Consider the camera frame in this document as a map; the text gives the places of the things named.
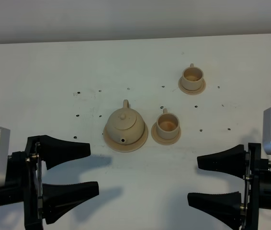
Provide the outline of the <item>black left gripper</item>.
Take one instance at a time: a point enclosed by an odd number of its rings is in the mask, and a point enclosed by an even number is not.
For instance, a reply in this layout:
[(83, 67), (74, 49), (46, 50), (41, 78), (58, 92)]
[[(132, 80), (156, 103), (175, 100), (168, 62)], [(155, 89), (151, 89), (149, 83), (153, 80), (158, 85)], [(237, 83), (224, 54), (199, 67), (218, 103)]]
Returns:
[[(26, 230), (42, 230), (42, 215), (38, 208), (37, 148), (47, 170), (62, 163), (90, 156), (90, 144), (71, 142), (50, 136), (33, 136), (27, 139), (24, 151), (8, 156), (4, 205), (23, 203)], [(99, 195), (97, 182), (54, 185), (43, 184), (43, 218), (53, 224), (71, 209)]]

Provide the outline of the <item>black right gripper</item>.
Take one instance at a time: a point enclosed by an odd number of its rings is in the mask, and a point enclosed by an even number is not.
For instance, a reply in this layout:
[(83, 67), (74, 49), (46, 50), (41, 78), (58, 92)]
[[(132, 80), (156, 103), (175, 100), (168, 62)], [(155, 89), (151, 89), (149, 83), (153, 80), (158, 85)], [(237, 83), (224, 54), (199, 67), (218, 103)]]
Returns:
[[(250, 192), (244, 229), (257, 230), (259, 209), (271, 210), (271, 161), (261, 158), (261, 145), (237, 145), (228, 150), (197, 157), (198, 168), (206, 171), (227, 173), (243, 178), (250, 154)], [(189, 193), (189, 206), (203, 211), (226, 224), (233, 230), (241, 226), (241, 193), (201, 194)]]

